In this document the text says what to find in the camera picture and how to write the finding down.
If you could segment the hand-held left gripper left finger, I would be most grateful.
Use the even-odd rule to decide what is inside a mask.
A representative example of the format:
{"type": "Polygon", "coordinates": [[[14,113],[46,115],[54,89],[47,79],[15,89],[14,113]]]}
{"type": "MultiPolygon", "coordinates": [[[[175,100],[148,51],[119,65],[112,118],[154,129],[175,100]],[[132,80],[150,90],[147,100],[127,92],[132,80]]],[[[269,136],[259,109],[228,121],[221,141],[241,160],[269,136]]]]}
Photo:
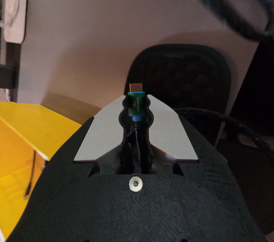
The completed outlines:
{"type": "Polygon", "coordinates": [[[94,116],[74,162],[120,163],[125,134],[120,115],[125,98],[122,95],[94,116]]]}

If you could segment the yellow plastic bin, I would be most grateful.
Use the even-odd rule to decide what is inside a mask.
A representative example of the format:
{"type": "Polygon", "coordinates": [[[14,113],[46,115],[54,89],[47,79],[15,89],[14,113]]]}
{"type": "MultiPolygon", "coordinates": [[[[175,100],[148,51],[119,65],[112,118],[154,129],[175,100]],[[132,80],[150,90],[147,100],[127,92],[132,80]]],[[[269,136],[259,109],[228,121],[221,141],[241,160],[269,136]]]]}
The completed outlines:
{"type": "Polygon", "coordinates": [[[42,105],[0,102],[0,227],[17,225],[47,162],[81,124],[42,105]]]}

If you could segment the black sheet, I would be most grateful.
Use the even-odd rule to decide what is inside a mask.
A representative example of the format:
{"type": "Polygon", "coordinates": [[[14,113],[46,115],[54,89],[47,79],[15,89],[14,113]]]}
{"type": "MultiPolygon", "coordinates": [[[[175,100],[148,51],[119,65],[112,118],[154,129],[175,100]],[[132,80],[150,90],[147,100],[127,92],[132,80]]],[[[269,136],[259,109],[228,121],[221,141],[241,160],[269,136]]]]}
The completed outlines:
{"type": "Polygon", "coordinates": [[[14,67],[0,65],[0,88],[13,89],[15,87],[16,69],[14,67]]]}

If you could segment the grey desk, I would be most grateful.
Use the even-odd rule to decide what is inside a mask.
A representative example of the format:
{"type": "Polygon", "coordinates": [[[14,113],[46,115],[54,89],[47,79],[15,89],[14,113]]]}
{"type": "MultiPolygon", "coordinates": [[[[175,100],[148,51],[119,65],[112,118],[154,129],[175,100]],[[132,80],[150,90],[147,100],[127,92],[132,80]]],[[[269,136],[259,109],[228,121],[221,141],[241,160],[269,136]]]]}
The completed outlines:
{"type": "Polygon", "coordinates": [[[137,55],[161,44],[198,44],[231,68],[231,112],[258,46],[200,0],[28,0],[17,102],[83,123],[119,98],[137,55]]]}

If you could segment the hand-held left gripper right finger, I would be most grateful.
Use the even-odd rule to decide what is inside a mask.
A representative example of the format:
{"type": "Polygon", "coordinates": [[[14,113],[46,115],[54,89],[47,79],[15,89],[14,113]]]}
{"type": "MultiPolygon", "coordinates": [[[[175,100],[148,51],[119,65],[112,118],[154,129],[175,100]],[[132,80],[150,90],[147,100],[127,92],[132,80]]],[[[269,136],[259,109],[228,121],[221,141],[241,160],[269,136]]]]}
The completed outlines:
{"type": "Polygon", "coordinates": [[[164,102],[151,94],[148,109],[152,113],[152,124],[148,128],[152,147],[163,152],[174,161],[198,161],[197,154],[179,119],[179,115],[164,102]]]}

